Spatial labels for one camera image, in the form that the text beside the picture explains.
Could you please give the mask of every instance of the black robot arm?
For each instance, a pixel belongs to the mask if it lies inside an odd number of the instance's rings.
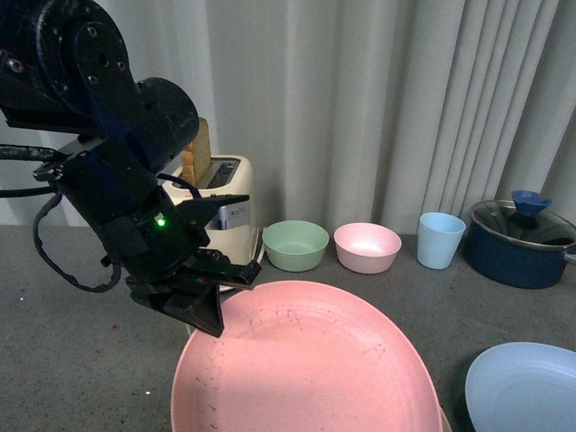
[[[158,185],[159,171],[198,132],[193,102],[165,79],[134,83],[118,28],[91,0],[0,0],[0,29],[0,108],[8,125],[78,134],[58,151],[0,145],[0,159],[44,161],[34,177],[56,196],[35,222],[40,255],[37,224],[65,195],[114,269],[111,282],[92,291],[112,287],[124,267],[136,302],[218,336],[219,283],[247,288],[260,267],[233,265],[205,248],[205,224],[247,196],[174,206]]]

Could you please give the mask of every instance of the cable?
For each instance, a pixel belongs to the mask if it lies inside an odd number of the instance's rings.
[[[64,153],[60,153],[54,148],[0,144],[0,160],[58,162],[65,158]]]
[[[79,288],[82,291],[87,291],[89,293],[105,293],[106,291],[110,291],[120,281],[122,275],[122,266],[120,264],[112,263],[112,276],[109,283],[102,283],[96,287],[89,287],[79,283],[73,275],[65,273],[54,261],[50,259],[46,251],[42,248],[42,240],[38,232],[40,222],[46,215],[48,215],[50,210],[52,210],[60,203],[61,200],[62,191],[58,189],[56,194],[42,206],[36,215],[36,218],[34,218],[32,235],[34,237],[34,246],[36,247],[36,251],[52,270],[66,279],[69,283],[73,284],[76,288]]]
[[[64,153],[53,148],[14,146],[11,144],[0,144],[0,160],[23,160],[37,162],[58,162],[66,158]],[[35,196],[53,194],[54,188],[33,187],[30,189],[9,189],[0,190],[0,198],[22,198],[24,196]]]
[[[54,194],[52,186],[33,187],[31,189],[8,189],[0,190],[0,198],[23,198],[25,196],[36,196],[44,194]]]
[[[178,183],[179,185],[188,189],[192,193],[192,197],[194,199],[199,200],[200,198],[202,198],[202,196],[200,195],[200,191],[195,186],[192,186],[191,184],[189,184],[180,177],[174,177],[173,175],[170,174],[159,173],[157,175],[157,178],[159,178],[160,180],[169,180],[174,183]]]

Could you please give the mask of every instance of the pot handle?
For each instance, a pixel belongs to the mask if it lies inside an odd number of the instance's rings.
[[[568,264],[576,264],[576,254],[565,253],[564,261],[566,261]]]

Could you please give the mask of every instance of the gray countertop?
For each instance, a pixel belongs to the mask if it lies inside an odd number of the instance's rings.
[[[40,230],[46,249],[85,284],[108,280],[104,251],[86,228]],[[289,274],[267,260],[258,284],[302,279],[334,285],[387,315],[418,350],[454,432],[472,430],[464,380],[484,349],[513,341],[576,350],[576,268],[544,290],[520,290],[474,272],[458,254],[446,270],[416,260],[404,236],[391,269],[361,275],[338,263]],[[124,283],[81,292],[36,255],[29,227],[0,227],[0,430],[170,430],[170,392],[185,326],[134,303]]]

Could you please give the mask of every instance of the toaster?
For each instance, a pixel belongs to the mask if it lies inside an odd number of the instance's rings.
[[[174,177],[182,175],[179,167]],[[192,200],[191,192],[171,181],[162,184],[174,205]],[[218,215],[206,225],[210,238],[208,248],[218,249],[232,264],[245,265],[258,259],[262,251],[261,235],[256,225],[254,176],[250,162],[242,156],[211,156],[211,169],[197,182],[201,196],[247,194],[241,205],[222,206]]]

